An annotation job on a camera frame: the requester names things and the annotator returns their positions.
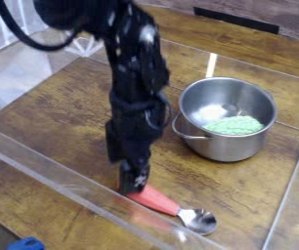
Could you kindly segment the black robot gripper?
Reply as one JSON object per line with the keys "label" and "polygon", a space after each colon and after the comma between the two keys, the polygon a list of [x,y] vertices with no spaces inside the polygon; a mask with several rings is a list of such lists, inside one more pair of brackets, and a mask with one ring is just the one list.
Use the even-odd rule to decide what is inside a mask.
{"label": "black robot gripper", "polygon": [[171,119],[171,107],[159,92],[147,101],[128,103],[115,92],[110,94],[112,117],[106,124],[107,151],[111,162],[120,161],[119,191],[128,195],[140,193],[150,179],[151,144],[162,137]]}

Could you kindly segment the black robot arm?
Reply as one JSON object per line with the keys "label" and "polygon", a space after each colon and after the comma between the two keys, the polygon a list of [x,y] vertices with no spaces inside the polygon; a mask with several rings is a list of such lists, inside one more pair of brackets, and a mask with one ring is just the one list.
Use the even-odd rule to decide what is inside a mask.
{"label": "black robot arm", "polygon": [[163,88],[170,71],[155,20],[132,0],[33,0],[33,5],[51,27],[79,28],[104,41],[112,69],[108,158],[122,163],[120,192],[139,193],[148,182],[150,147],[163,135],[168,106]]}

